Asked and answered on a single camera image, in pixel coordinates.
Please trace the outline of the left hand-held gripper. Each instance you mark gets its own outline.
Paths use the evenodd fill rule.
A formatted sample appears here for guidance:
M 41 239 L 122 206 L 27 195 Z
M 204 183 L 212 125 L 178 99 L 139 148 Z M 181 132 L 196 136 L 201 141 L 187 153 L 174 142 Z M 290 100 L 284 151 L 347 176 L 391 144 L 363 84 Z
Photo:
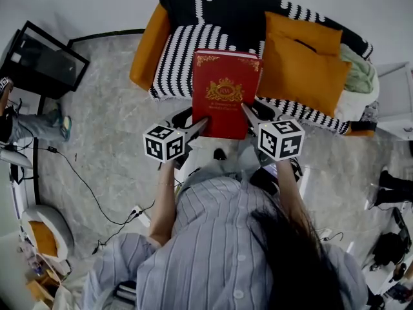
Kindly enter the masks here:
M 166 117 L 166 126 L 153 124 L 143 133 L 145 155 L 160 163 L 173 161 L 180 170 L 188 159 L 192 147 L 188 144 L 198 138 L 208 125 L 203 118 L 186 128 L 192 116 L 192 107 L 177 110 Z

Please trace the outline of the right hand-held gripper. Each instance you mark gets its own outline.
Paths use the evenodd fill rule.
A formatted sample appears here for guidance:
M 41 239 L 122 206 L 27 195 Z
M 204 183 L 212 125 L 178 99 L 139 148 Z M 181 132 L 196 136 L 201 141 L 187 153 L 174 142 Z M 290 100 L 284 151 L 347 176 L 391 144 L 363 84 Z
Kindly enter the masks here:
M 305 131 L 294 119 L 277 121 L 277 109 L 267 101 L 254 100 L 254 111 L 241 104 L 249 128 L 257 134 L 254 145 L 262 166 L 296 158 L 301 154 Z

